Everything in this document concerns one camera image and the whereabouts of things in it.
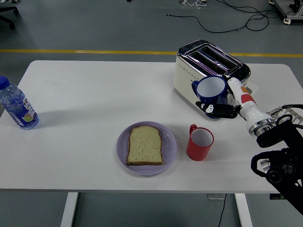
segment bread crust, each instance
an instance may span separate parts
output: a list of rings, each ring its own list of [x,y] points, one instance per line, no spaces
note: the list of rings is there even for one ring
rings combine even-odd
[[[129,161],[129,156],[130,156],[130,146],[131,146],[131,134],[133,133],[133,131],[136,129],[136,128],[139,128],[139,127],[142,127],[142,126],[148,126],[148,125],[141,125],[141,126],[136,126],[136,127],[133,127],[131,129],[131,132],[129,134],[129,140],[128,140],[128,154],[127,154],[127,161],[126,161],[126,164],[128,166],[147,166],[147,165],[151,165],[151,166],[161,166],[164,164],[164,161],[163,161],[163,156],[162,156],[162,137],[160,135],[160,131],[155,128],[155,127],[152,127],[152,126],[148,126],[148,127],[152,127],[154,129],[157,130],[158,132],[158,136],[160,137],[160,155],[161,155],[161,162],[149,162],[149,161],[136,161],[136,162],[132,162],[132,161]]]

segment water bottle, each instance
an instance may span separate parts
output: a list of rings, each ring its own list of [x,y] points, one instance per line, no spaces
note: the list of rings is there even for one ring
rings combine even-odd
[[[7,77],[0,76],[0,103],[22,129],[34,128],[39,117],[24,93]]]

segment blue mug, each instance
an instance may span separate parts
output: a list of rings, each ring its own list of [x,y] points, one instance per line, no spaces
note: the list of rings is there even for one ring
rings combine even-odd
[[[203,104],[227,104],[227,84],[220,76],[204,77],[200,81],[194,81],[191,87]]]

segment plate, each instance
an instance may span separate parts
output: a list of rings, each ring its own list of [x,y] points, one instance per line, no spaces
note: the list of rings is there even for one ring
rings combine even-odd
[[[133,127],[148,125],[157,128],[162,138],[162,158],[164,164],[161,166],[128,166],[126,164],[128,155],[129,134]],[[127,127],[119,136],[117,141],[117,154],[121,163],[128,169],[140,175],[154,175],[166,170],[174,161],[177,153],[177,142],[174,135],[164,125],[156,122],[138,122]]]

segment toaster slot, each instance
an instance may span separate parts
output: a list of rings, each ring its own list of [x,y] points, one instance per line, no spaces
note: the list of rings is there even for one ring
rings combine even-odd
[[[194,52],[190,55],[190,57],[198,64],[203,64],[210,70],[214,71],[216,74],[224,74],[226,71],[222,68],[220,68],[217,64],[210,61],[208,58],[206,58],[204,55],[202,55],[199,52]]]
[[[208,54],[209,56],[211,56],[212,58],[216,59],[216,61],[220,62],[223,66],[225,66],[229,70],[238,67],[238,64],[226,58],[225,56],[221,55],[219,52],[217,52],[216,50],[214,50],[209,46],[205,46],[201,50],[206,54]]]

